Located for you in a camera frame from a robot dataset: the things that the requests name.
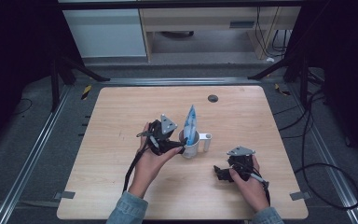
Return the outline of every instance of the black cable on floor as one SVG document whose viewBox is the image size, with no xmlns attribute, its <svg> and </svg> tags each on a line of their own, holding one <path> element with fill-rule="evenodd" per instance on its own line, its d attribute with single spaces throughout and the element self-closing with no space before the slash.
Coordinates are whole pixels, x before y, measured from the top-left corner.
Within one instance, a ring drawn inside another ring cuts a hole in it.
<svg viewBox="0 0 358 224">
<path fill-rule="evenodd" d="M 324 99 L 324 98 L 325 98 L 325 96 L 321 96 L 321 97 L 319 97 L 319 98 L 313 100 L 313 102 L 318 101 L 318 100 L 322 100 L 322 99 Z M 279 114 L 281 114 L 281 113 L 283 113 L 283 112 L 292 110 L 292 109 L 297 108 L 297 107 L 299 107 L 299 105 L 294 105 L 294 106 L 289 107 L 289 108 L 287 108 L 287 109 L 284 109 L 284 110 L 281 110 L 281 111 L 279 111 L 279 112 L 273 113 L 272 115 L 279 115 Z"/>
<path fill-rule="evenodd" d="M 308 109 L 304 110 L 304 112 L 302 113 L 300 118 L 298 118 L 295 122 L 293 122 L 283 128 L 280 128 L 279 131 L 286 130 L 286 129 L 291 128 L 291 127 L 295 126 L 296 124 L 298 124 L 302 120 L 302 118 L 304 118 L 304 116 L 307 114 L 307 112 L 308 112 Z"/>
<path fill-rule="evenodd" d="M 310 125 L 310 127 L 307 129 L 307 131 L 305 132 L 305 134 L 307 134 L 311 129 L 312 129 L 312 126 L 313 126 L 313 121 L 312 121 L 312 124 Z M 296 135 L 296 136 L 285 136 L 285 137 L 281 137 L 281 139 L 288 139 L 288 138 L 298 138 L 298 137 L 302 137 L 304 134 L 301 134 L 301 135 Z"/>
<path fill-rule="evenodd" d="M 27 107 L 26 109 L 24 109 L 24 110 L 22 110 L 22 111 L 20 111 L 20 112 L 15 112 L 15 113 L 13 113 L 12 115 L 22 114 L 22 113 L 24 113 L 25 111 L 29 110 L 29 109 L 31 108 L 31 106 L 33 105 L 32 100 L 30 100 L 30 99 L 28 99 L 28 98 L 22 98 L 21 100 L 22 100 L 22 101 L 28 101 L 30 104 L 28 105 L 28 107 Z"/>
<path fill-rule="evenodd" d="M 315 194 L 318 198 L 320 198 L 322 201 L 324 201 L 325 203 L 331 205 L 332 207 L 335 207 L 337 209 L 341 209 L 341 210 L 349 210 L 349 209 L 353 209 L 353 208 L 356 208 L 358 206 L 358 199 L 357 199 L 357 203 L 354 204 L 354 205 L 351 205 L 351 206 L 342 206 L 342 205 L 338 205 L 338 204 L 335 204 L 335 203 L 332 203 L 330 201 L 328 201 L 327 199 L 325 199 L 320 193 L 318 193 L 311 185 L 310 185 L 310 182 L 308 180 L 308 177 L 307 177 L 307 173 L 306 173 L 306 170 L 310 167 L 314 167 L 314 166 L 327 166 L 327 167 L 330 167 L 332 169 L 336 169 L 338 171 L 340 171 L 342 174 L 345 175 L 345 177 L 351 181 L 352 185 L 354 186 L 355 190 L 357 191 L 357 195 L 358 195 L 358 187 L 356 185 L 356 182 L 351 178 L 350 175 L 348 175 L 348 173 L 346 173 L 345 171 L 343 171 L 342 169 L 334 166 L 334 165 L 331 165 L 331 164 L 328 164 L 328 163 L 322 163 L 322 162 L 316 162 L 316 163 L 312 163 L 312 164 L 308 164 L 308 165 L 305 165 L 305 135 L 306 135 L 306 131 L 307 131 L 307 127 L 308 127 L 308 124 L 310 122 L 310 117 L 311 117 L 311 105 L 312 105 L 312 101 L 313 101 L 313 97 L 316 96 L 317 94 L 321 93 L 322 91 L 316 91 L 314 94 L 312 94 L 312 96 L 310 97 L 309 101 L 308 101 L 308 106 L 307 108 L 309 109 L 309 114 L 308 114 L 308 117 L 307 117 L 307 121 L 306 121 L 306 124 L 305 124 L 305 127 L 304 127 L 304 131 L 303 131 L 303 135 L 302 135 L 302 144 L 301 144 L 301 168 L 295 170 L 295 174 L 302 171 L 302 174 L 304 176 L 304 179 L 307 183 L 307 186 L 310 188 L 310 190 L 313 192 L 313 194 Z"/>
</svg>

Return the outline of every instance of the wooden table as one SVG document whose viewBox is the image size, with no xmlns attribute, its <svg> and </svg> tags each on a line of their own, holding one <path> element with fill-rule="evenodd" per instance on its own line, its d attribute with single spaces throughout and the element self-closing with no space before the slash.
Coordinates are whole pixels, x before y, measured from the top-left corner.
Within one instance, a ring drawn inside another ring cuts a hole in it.
<svg viewBox="0 0 358 224">
<path fill-rule="evenodd" d="M 218 96 L 216 103 L 208 96 Z M 213 166 L 228 168 L 227 151 L 244 146 L 256 151 L 261 175 L 270 182 L 271 205 L 282 218 L 305 218 L 290 161 L 258 86 L 119 87 L 101 90 L 76 157 L 57 215 L 61 219 L 107 219 L 121 195 L 124 176 L 148 121 L 165 114 L 178 124 L 171 140 L 183 128 L 191 105 L 200 133 L 211 133 L 209 152 L 188 160 L 175 156 L 161 169 L 148 189 L 145 219 L 251 219 L 250 206 L 235 184 L 219 181 Z"/>
</svg>

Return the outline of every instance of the hand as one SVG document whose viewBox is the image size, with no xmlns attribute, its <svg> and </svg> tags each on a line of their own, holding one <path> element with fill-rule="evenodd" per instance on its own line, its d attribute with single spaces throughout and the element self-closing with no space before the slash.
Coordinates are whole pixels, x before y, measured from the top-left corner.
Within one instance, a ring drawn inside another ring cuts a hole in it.
<svg viewBox="0 0 358 224">
<path fill-rule="evenodd" d="M 149 123 L 146 123 L 143 132 L 147 131 L 148 128 Z M 137 152 L 142 149 L 145 144 L 145 141 L 146 137 L 141 136 L 141 145 Z M 143 198 L 145 196 L 147 188 L 156 178 L 161 167 L 165 164 L 165 162 L 167 162 L 170 158 L 176 155 L 181 149 L 181 147 L 176 147 L 160 156 L 154 154 L 150 149 L 146 150 L 142 155 L 141 159 L 135 165 L 135 174 L 132 180 L 132 184 L 129 188 L 129 193 L 139 198 Z"/>
<path fill-rule="evenodd" d="M 260 166 L 258 165 L 255 156 L 252 157 L 252 160 L 255 169 L 260 171 Z M 258 180 L 249 177 L 248 181 L 244 181 L 234 169 L 229 169 L 229 173 L 231 178 L 237 184 L 243 199 L 252 206 L 256 213 L 269 207 L 266 192 L 263 189 L 263 185 Z"/>
</svg>

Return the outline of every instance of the gray floor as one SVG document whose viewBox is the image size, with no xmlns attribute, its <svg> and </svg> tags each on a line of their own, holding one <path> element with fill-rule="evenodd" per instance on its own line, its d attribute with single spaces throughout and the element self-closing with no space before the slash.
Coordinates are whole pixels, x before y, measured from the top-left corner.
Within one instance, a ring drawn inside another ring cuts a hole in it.
<svg viewBox="0 0 358 224">
<path fill-rule="evenodd" d="M 219 45 L 220 42 L 225 42 L 224 40 L 231 40 L 232 45 Z M 278 128 L 292 123 L 301 116 L 301 106 L 298 106 L 296 99 L 298 83 L 284 83 L 282 80 L 284 68 L 259 82 L 247 80 L 246 77 L 257 74 L 270 63 L 265 60 L 258 61 L 255 58 L 244 33 L 236 31 L 221 35 L 196 32 L 193 37 L 175 39 L 158 35 L 155 41 L 155 53 L 150 63 L 116 64 L 114 66 L 94 65 L 89 68 L 105 77 L 121 80 L 121 85 L 129 80 L 123 78 L 141 81 L 147 80 L 145 78 L 156 78 L 152 80 L 154 82 L 157 79 L 163 81 L 166 77 L 179 77 L 183 80 L 186 80 L 186 78 L 214 78 L 214 80 L 222 80 L 223 82 L 235 80 L 237 85 L 260 85 L 266 93 L 271 112 L 276 114 L 274 118 Z M 76 73 L 76 77 L 77 81 L 74 86 L 70 88 L 61 86 L 61 90 L 69 90 L 66 103 L 49 135 L 48 141 L 43 146 L 43 151 L 37 157 L 36 166 L 20 195 L 18 206 L 11 213 L 7 223 L 103 223 L 103 220 L 64 221 L 56 217 L 56 205 L 59 201 L 53 199 L 53 197 L 56 192 L 63 191 L 65 188 L 82 141 L 81 134 L 86 131 L 86 127 L 83 126 L 84 123 L 88 122 L 86 116 L 91 115 L 98 92 L 102 87 L 116 86 L 120 83 L 119 81 L 109 84 L 97 83 L 80 73 Z M 284 95 L 276 91 L 275 83 L 280 85 L 281 91 L 290 91 L 291 95 Z M 87 100 L 81 100 L 83 90 L 89 84 L 92 85 L 89 96 Z M 315 92 L 319 88 L 319 86 L 310 84 L 311 92 Z M 33 149 L 34 143 L 37 141 L 39 133 L 50 116 L 49 78 L 41 79 L 27 86 L 23 91 L 23 98 L 28 100 L 22 100 L 19 103 L 16 114 L 12 116 L 10 123 L 0 133 L 0 204 L 9 194 L 23 164 Z M 329 106 L 324 104 L 324 99 L 317 100 L 312 104 L 312 116 L 314 123 L 312 130 L 306 135 L 305 142 L 306 164 L 325 162 L 326 158 L 323 153 L 327 150 L 334 158 L 337 166 L 348 172 L 358 187 L 358 148 L 345 145 L 345 135 L 339 129 Z M 282 140 L 294 170 L 301 166 L 302 144 L 301 137 L 294 136 L 302 134 L 304 125 L 305 120 L 302 119 L 294 127 L 281 131 Z M 325 147 L 322 152 L 319 149 L 321 141 L 315 138 L 315 135 L 318 134 L 322 137 L 322 147 Z M 334 203 L 341 204 L 341 197 L 337 193 L 340 189 L 333 184 L 333 175 L 327 172 L 327 169 L 312 168 L 307 171 L 307 175 L 310 184 L 322 196 Z M 296 178 L 302 191 L 310 190 L 302 174 L 296 175 Z M 306 200 L 306 204 L 310 212 L 306 219 L 285 220 L 285 222 L 358 223 L 358 221 L 351 219 L 353 216 L 349 216 L 351 211 L 333 208 L 314 194 Z M 203 223 L 239 223 L 239 221 L 206 221 Z"/>
</svg>

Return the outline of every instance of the sleeve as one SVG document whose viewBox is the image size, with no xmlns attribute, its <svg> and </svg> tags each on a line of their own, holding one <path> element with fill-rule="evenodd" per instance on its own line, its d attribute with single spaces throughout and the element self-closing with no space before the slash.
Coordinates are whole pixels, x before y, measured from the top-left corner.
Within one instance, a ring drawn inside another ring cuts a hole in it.
<svg viewBox="0 0 358 224">
<path fill-rule="evenodd" d="M 254 224 L 283 224 L 281 217 L 273 207 L 268 207 L 255 214 Z"/>
<path fill-rule="evenodd" d="M 117 202 L 116 208 L 107 219 L 106 224 L 142 223 L 147 206 L 147 201 L 124 191 Z"/>
</svg>

